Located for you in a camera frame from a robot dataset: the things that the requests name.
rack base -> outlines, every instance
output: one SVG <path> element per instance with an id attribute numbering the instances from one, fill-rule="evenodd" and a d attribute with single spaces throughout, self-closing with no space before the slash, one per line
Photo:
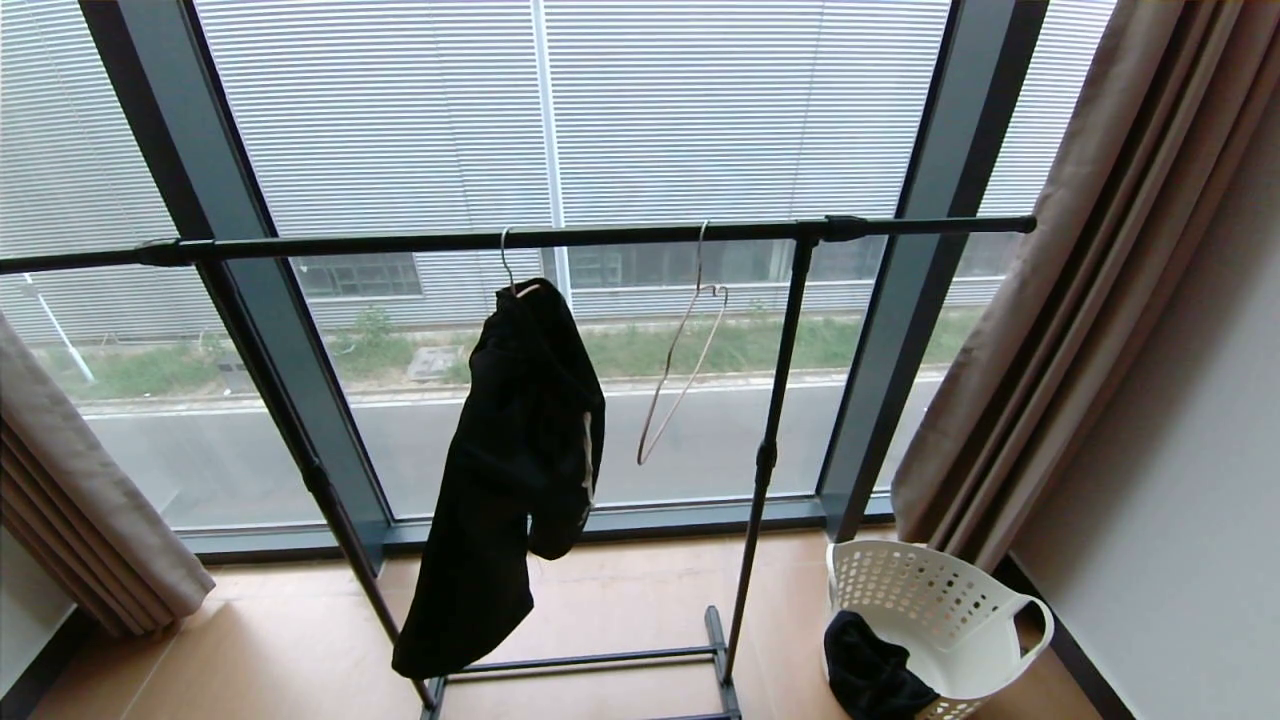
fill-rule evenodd
<path id="1" fill-rule="evenodd" d="M 654 720 L 741 720 L 742 710 L 737 702 L 737 689 L 733 687 L 732 675 L 726 675 L 728 659 L 728 646 L 724 642 L 724 626 L 721 625 L 719 611 L 714 605 L 707 606 L 704 614 L 707 623 L 708 644 L 692 647 L 673 647 L 664 650 L 640 650 L 635 652 L 612 652 L 603 655 L 577 655 L 570 657 L 547 657 L 540 660 L 517 660 L 512 662 L 485 662 L 481 665 L 468 665 L 454 675 L 445 678 L 433 678 L 428 682 L 431 697 L 435 698 L 435 707 L 422 710 L 421 720 L 440 720 L 444 708 L 444 689 L 451 682 L 458 682 L 468 675 L 484 673 L 517 673 L 540 670 L 540 674 L 566 673 L 584 665 L 620 665 L 620 670 L 648 667 L 655 661 L 685 659 L 685 661 L 710 661 L 716 664 L 716 678 L 719 684 L 721 712 L 710 715 L 681 715 L 676 717 L 659 717 Z"/>

curtain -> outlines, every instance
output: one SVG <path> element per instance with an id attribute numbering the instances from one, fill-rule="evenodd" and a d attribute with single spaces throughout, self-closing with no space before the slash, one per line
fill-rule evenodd
<path id="1" fill-rule="evenodd" d="M 1280 74 L 1277 17 L 1276 3 L 1117 4 L 1038 229 L 893 478 L 902 539 L 984 569 L 1004 557 L 1204 240 Z"/>
<path id="2" fill-rule="evenodd" d="M 0 519 L 113 635 L 191 615 L 214 587 L 3 314 Z"/>

road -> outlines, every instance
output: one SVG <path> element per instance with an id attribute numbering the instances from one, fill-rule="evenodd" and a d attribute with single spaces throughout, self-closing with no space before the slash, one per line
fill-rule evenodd
<path id="1" fill-rule="evenodd" d="M 938 382 L 916 380 L 904 427 L 914 432 Z M 813 491 L 840 392 L 841 384 L 832 382 L 787 389 L 772 492 Z M 596 502 L 749 496 L 767 405 L 767 387 L 694 388 L 641 468 L 635 464 L 635 451 L 649 395 L 609 395 Z M 461 406 L 461 400 L 353 406 L 356 424 L 398 516 L 425 515 L 435 506 L 440 469 Z M 655 423 L 664 413 L 666 405 L 659 404 Z M 174 528 L 321 520 L 262 409 L 87 419 L 116 462 Z M 882 483 L 909 442 L 909 433 L 895 436 Z"/>

black cloth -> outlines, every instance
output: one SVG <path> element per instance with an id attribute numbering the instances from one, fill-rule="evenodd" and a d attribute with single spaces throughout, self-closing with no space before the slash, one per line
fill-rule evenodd
<path id="1" fill-rule="evenodd" d="M 516 297 L 532 284 L 541 287 Z M 470 365 L 471 392 L 392 657 L 406 678 L 461 670 L 516 629 L 534 607 L 526 550 L 548 560 L 568 552 L 599 474 L 604 395 L 552 283 L 499 291 Z"/>
<path id="2" fill-rule="evenodd" d="M 938 700 L 906 669 L 908 650 L 876 637 L 856 612 L 837 612 L 822 644 L 831 692 L 854 720 L 913 720 Z"/>

black baseboard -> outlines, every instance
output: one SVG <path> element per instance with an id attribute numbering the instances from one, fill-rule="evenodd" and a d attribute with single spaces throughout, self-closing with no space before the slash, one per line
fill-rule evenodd
<path id="1" fill-rule="evenodd" d="M 27 720 L 49 688 L 97 630 L 97 621 L 79 607 L 72 611 L 40 655 L 0 698 L 0 720 Z"/>
<path id="2" fill-rule="evenodd" d="M 1030 578 L 1007 555 L 996 568 L 995 577 L 1014 592 L 1044 600 L 1044 596 L 1032 584 Z M 1050 606 L 1050 610 L 1053 609 L 1047 600 L 1044 600 L 1044 603 Z M 1080 689 L 1084 691 L 1085 697 L 1089 698 L 1089 702 L 1098 711 L 1102 720 L 1134 720 L 1133 712 L 1120 700 L 1120 696 L 1116 694 L 1111 683 L 1098 673 L 1089 656 L 1080 650 L 1080 644 L 1075 642 L 1071 632 L 1062 624 L 1062 619 L 1057 616 L 1057 612 L 1053 614 L 1053 639 L 1050 647 L 1053 648 L 1057 659 L 1062 661 L 1066 671 L 1075 679 L 1075 684 L 1080 685 Z"/>

